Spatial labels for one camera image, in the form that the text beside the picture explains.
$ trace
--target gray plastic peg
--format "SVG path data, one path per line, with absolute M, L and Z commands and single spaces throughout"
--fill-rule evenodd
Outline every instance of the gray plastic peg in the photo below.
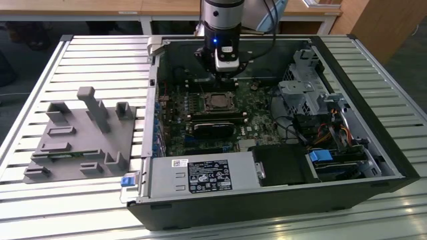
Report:
M 106 122 L 105 107 L 94 99 L 94 89 L 81 86 L 77 91 L 77 99 L 85 103 L 86 109 L 102 134 L 109 133 L 110 127 Z

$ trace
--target table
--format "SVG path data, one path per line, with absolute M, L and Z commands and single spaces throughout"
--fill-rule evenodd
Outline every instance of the table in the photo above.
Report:
M 150 35 L 152 21 L 197 21 L 200 0 L 0 0 L 0 21 L 140 21 Z M 308 8 L 288 0 L 280 21 L 321 22 L 328 34 L 338 9 Z
M 0 239 L 325 239 L 421 238 L 427 234 L 427 116 L 357 40 L 321 37 L 421 179 L 352 209 L 149 232 L 119 202 L 119 177 L 23 184 L 23 170 L 49 120 L 49 101 L 77 102 L 93 86 L 106 107 L 137 107 L 129 171 L 141 167 L 146 36 L 74 36 L 59 41 L 0 147 Z M 334 92 L 340 87 L 325 78 Z M 126 197 L 137 192 L 126 191 Z
M 0 0 L 0 21 L 138 21 L 142 0 Z

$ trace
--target motherboard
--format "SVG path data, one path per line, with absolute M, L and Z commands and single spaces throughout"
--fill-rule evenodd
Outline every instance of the motherboard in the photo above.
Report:
M 194 85 L 196 91 L 177 85 L 160 97 L 168 157 L 245 152 L 281 142 L 269 117 L 270 86 L 244 79 L 229 91 L 208 92 Z

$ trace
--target wooden table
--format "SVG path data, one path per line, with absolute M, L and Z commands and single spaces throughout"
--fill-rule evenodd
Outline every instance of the wooden table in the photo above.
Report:
M 200 0 L 142 0 L 140 23 L 144 34 L 152 34 L 152 21 L 197 21 Z M 338 9 L 308 8 L 301 0 L 288 0 L 280 21 L 321 22 L 317 34 L 329 34 Z
M 0 0 L 0 21 L 140 21 L 152 35 L 152 21 L 197 21 L 200 0 Z M 321 22 L 328 34 L 338 9 L 312 9 L 288 0 L 281 21 Z
M 0 0 L 0 21 L 138 21 L 142 0 Z

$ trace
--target white label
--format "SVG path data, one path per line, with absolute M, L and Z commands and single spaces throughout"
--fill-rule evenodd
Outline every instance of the white label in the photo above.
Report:
M 232 53 L 233 52 L 233 47 L 232 46 L 222 46 L 221 47 L 221 51 L 224 53 Z
M 119 11 L 118 14 L 138 14 L 137 11 Z
M 232 184 L 230 181 L 222 181 L 222 182 L 218 182 L 217 185 L 220 186 L 229 186 Z
M 172 168 L 186 167 L 188 159 L 173 159 L 172 160 Z

